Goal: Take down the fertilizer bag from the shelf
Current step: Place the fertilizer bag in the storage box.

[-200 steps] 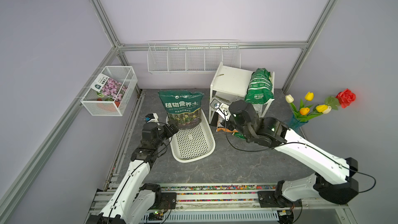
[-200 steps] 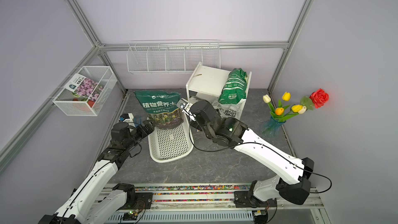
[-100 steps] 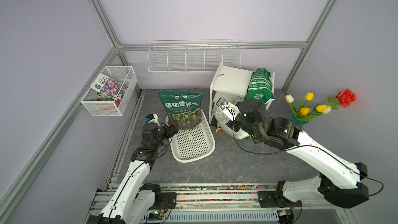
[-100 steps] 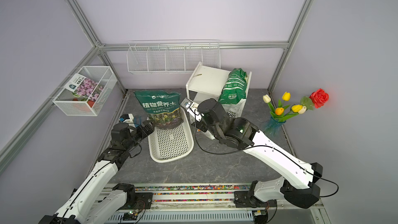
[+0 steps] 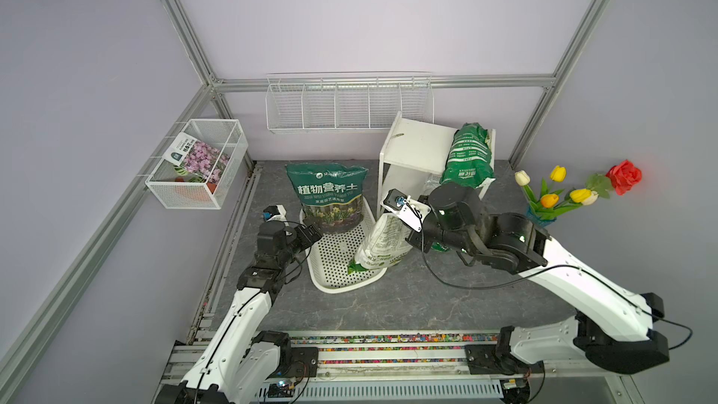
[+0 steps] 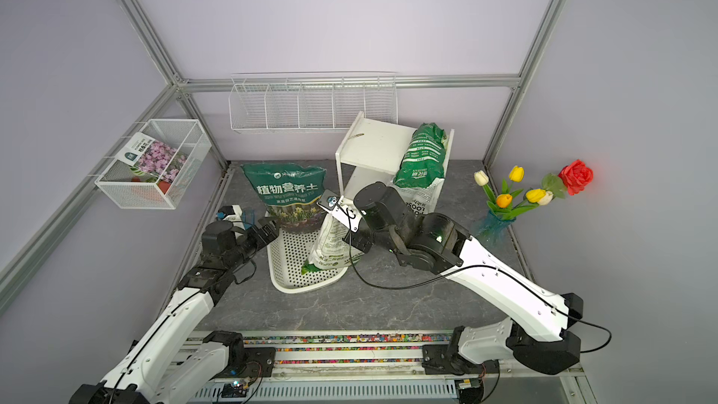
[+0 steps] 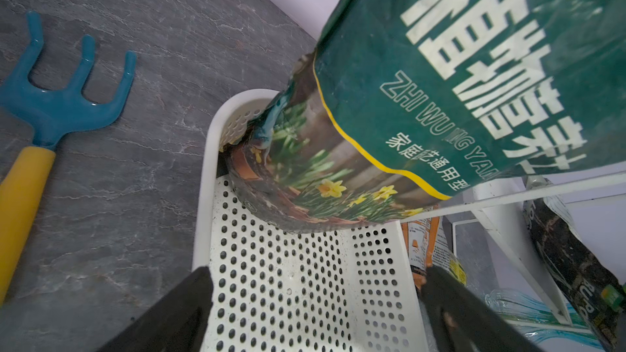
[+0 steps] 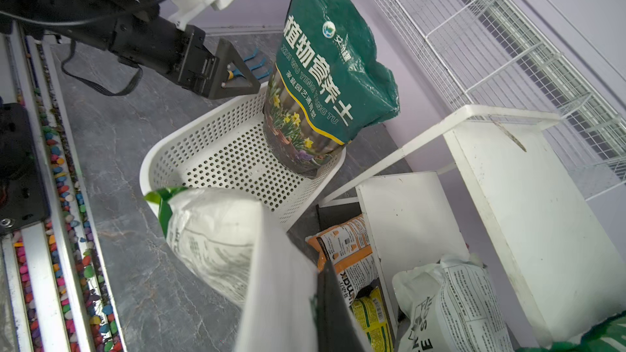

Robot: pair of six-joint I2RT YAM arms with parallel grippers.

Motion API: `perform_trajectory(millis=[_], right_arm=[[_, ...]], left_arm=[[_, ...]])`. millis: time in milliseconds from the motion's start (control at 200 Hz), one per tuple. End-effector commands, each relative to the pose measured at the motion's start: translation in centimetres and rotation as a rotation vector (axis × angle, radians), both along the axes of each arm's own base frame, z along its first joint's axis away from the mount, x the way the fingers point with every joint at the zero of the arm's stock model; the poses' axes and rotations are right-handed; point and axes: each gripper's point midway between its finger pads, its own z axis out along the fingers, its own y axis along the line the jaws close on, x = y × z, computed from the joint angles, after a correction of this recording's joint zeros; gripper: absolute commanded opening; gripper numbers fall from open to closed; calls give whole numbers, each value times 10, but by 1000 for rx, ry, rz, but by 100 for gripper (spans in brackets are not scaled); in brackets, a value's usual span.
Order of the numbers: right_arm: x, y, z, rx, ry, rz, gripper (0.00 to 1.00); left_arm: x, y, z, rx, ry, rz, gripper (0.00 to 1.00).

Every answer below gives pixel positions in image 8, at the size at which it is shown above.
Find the white fertilizer bag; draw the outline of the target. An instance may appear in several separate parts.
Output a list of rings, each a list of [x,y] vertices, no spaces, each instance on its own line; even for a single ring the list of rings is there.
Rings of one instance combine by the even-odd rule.
[[[164,187],[144,196],[158,207],[166,243],[196,277],[242,307],[255,242],[266,216],[248,193],[220,187]]]

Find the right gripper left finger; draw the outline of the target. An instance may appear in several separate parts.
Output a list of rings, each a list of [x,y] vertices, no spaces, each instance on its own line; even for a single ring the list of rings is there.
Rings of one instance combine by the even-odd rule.
[[[235,351],[317,351],[318,270],[273,213],[260,217]]]

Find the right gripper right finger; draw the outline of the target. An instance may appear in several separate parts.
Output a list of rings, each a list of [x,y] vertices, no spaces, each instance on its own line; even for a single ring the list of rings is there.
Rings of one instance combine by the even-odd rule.
[[[333,270],[317,279],[316,331],[319,351],[371,351],[371,345],[342,297]]]

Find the large dark green soil bag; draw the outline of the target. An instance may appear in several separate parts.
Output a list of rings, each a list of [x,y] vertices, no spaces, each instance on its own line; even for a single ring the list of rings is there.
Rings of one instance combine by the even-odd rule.
[[[399,111],[394,75],[352,1],[291,0],[263,107],[274,156],[314,178],[363,128]]]

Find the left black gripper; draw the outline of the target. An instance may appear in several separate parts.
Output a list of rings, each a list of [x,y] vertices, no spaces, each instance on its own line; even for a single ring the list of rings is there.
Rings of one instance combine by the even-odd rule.
[[[195,26],[182,31],[161,17],[145,22],[129,16],[117,21],[109,50],[207,99],[259,92],[261,77],[254,70],[260,69],[261,63],[249,66],[259,49],[242,58],[230,41],[221,38],[213,55],[204,40],[205,32]]]

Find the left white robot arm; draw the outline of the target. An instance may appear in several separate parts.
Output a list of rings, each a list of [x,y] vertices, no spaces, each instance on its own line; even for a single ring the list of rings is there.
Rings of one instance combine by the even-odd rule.
[[[205,32],[192,24],[207,8],[227,8],[234,0],[1,0],[1,31],[21,24],[27,34],[67,37],[114,54],[135,70],[122,90],[128,95],[150,68],[172,83],[207,99],[254,95],[259,79],[226,39],[216,51]]]

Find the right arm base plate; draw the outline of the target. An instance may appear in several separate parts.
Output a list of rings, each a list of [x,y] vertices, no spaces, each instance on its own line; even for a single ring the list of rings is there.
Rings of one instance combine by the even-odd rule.
[[[50,205],[39,169],[27,110],[1,106],[1,235],[39,223]]]

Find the green and white soil bag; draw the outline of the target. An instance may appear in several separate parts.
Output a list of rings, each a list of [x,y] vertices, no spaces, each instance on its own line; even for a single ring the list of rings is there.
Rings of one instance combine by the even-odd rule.
[[[578,254],[505,255],[505,272],[538,343],[551,351],[625,349],[625,263],[612,249]],[[399,309],[410,324],[400,351],[511,351],[505,318],[489,270],[475,254],[446,254],[438,262],[392,278]]]

